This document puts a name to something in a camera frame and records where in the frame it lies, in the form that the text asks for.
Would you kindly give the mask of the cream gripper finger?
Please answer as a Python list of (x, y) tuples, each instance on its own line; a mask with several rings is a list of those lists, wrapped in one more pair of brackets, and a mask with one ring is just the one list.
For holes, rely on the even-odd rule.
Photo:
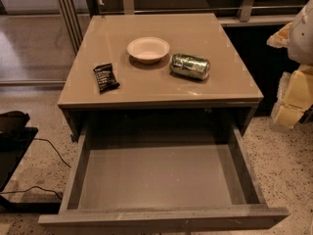
[(273, 122), (293, 128), (313, 105), (313, 67), (300, 65), (293, 73), (284, 72), (273, 107)]
[(291, 23), (287, 23), (276, 33), (271, 35), (266, 44), (274, 48), (287, 48), (290, 40)]

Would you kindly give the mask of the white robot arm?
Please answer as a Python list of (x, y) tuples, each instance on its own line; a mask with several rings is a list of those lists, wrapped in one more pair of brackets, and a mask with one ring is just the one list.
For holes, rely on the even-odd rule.
[(299, 63), (297, 70), (283, 73), (271, 112), (273, 129), (293, 129), (313, 106), (313, 0), (309, 0), (291, 23), (270, 36), (267, 44), (287, 48), (288, 57)]

